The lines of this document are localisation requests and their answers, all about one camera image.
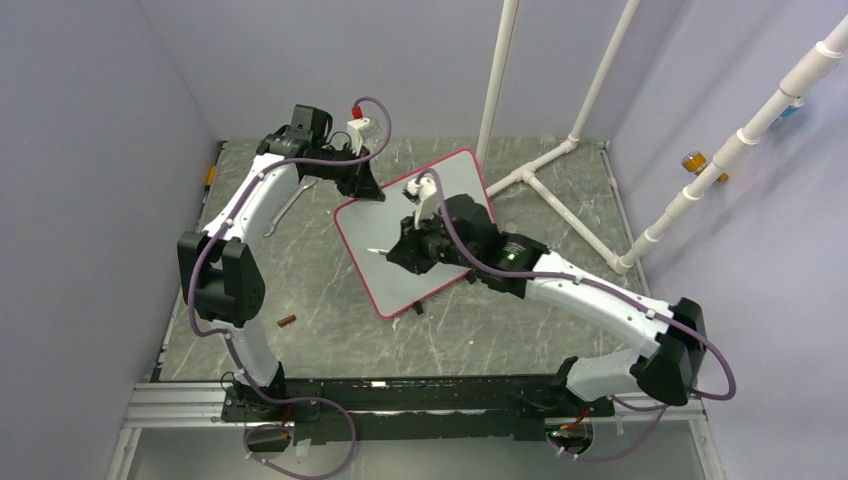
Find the red-framed whiteboard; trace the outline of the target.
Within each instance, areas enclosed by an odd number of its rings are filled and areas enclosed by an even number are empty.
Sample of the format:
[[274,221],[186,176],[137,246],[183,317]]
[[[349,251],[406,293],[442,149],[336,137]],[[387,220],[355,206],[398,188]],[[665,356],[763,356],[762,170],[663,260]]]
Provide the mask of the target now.
[[[447,198],[467,194],[493,216],[480,167],[473,152],[460,149],[427,165],[441,180]],[[468,271],[459,266],[438,264],[424,275],[415,275],[371,253],[391,249],[399,240],[401,221],[414,213],[416,205],[402,194],[406,183],[420,170],[404,174],[382,186],[383,202],[351,200],[336,208],[334,222],[353,264],[362,279],[377,314],[391,319],[447,286],[464,279]]]

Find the brown marker cap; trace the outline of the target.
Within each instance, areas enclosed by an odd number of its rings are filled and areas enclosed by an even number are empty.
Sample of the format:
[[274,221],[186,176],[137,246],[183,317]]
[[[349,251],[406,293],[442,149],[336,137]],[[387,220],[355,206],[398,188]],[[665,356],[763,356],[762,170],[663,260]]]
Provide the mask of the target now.
[[289,316],[287,316],[283,319],[278,320],[277,325],[280,328],[285,328],[287,325],[295,322],[296,320],[297,320],[297,317],[295,315],[289,315]]

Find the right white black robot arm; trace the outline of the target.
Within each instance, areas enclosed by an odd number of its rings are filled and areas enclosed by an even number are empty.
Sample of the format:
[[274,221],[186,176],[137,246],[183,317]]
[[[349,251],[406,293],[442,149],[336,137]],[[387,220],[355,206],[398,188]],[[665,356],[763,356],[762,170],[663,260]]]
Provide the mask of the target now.
[[469,268],[491,290],[564,309],[626,344],[617,353],[564,360],[550,391],[557,411],[574,415],[589,402],[635,392],[687,404],[707,351],[697,302],[683,297],[670,304],[596,277],[530,237],[500,231],[467,194],[446,204],[448,220],[403,218],[386,260],[416,275],[438,264]]

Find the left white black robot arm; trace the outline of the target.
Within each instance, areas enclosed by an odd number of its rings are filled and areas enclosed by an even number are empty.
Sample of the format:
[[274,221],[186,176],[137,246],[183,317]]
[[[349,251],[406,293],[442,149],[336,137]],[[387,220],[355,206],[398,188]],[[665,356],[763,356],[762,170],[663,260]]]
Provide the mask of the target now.
[[[381,121],[365,115],[366,102],[380,110]],[[266,283],[253,251],[273,217],[298,198],[306,179],[331,181],[347,198],[384,201],[370,162],[390,139],[388,110],[375,98],[360,97],[351,115],[342,133],[346,141],[335,147],[332,115],[296,105],[290,122],[259,142],[247,176],[223,210],[177,242],[189,326],[200,338],[223,341],[236,381],[251,389],[248,407],[264,420],[285,411],[288,394],[284,367],[258,318]]]

